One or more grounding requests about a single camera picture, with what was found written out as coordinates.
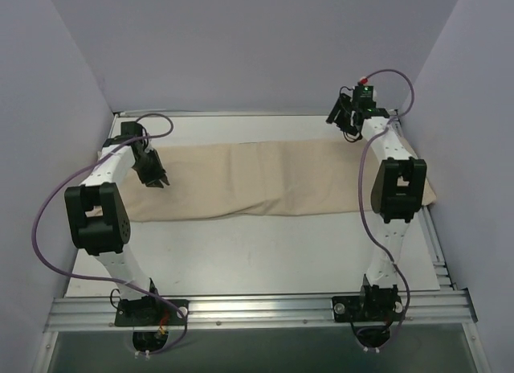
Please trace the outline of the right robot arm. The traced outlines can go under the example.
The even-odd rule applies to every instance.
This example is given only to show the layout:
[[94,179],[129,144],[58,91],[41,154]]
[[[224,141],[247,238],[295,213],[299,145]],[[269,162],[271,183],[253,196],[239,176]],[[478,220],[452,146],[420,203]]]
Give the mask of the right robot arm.
[[[365,143],[357,176],[357,202],[361,222],[373,244],[363,290],[356,302],[361,316],[376,318],[386,308],[384,297],[402,303],[398,284],[407,286],[399,270],[406,232],[422,206],[426,181],[426,162],[409,152],[393,123],[396,115],[379,108],[374,87],[365,81],[341,87],[337,101],[326,119],[336,125],[346,141]],[[364,212],[364,169],[368,154],[378,160],[378,170],[369,193],[369,202],[378,226],[372,229]]]

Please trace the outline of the beige cloth wrap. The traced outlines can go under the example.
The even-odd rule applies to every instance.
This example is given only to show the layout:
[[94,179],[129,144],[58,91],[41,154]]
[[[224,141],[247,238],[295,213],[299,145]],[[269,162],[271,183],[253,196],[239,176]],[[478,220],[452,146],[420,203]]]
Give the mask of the beige cloth wrap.
[[357,212],[357,183],[370,210],[380,165],[364,146],[340,139],[162,146],[168,186],[146,187],[131,168],[114,182],[134,222]]

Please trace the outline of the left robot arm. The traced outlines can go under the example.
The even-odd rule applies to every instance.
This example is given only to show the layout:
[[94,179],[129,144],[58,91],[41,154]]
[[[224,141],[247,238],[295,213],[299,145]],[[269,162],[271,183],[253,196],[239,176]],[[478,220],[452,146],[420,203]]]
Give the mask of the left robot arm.
[[131,170],[145,187],[169,185],[158,152],[139,121],[121,124],[120,134],[104,142],[90,175],[78,186],[68,187],[64,200],[75,247],[104,266],[121,299],[136,301],[136,318],[153,324],[161,317],[162,304],[151,297],[157,292],[155,284],[129,247],[131,225],[120,195],[120,185]]

